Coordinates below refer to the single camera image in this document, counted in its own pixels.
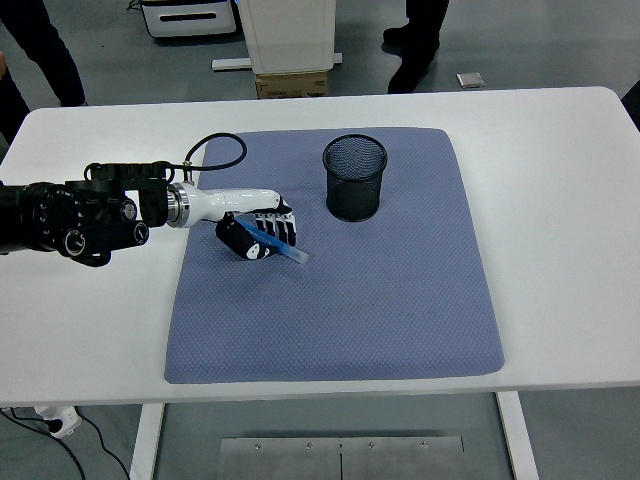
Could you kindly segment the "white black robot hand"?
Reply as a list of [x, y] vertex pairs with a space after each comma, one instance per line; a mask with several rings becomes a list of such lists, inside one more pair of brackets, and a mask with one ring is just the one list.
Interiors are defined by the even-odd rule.
[[186, 184], [175, 189], [180, 198], [177, 226], [213, 222], [217, 238], [243, 259], [264, 259], [296, 246], [293, 210], [273, 190], [200, 190]]

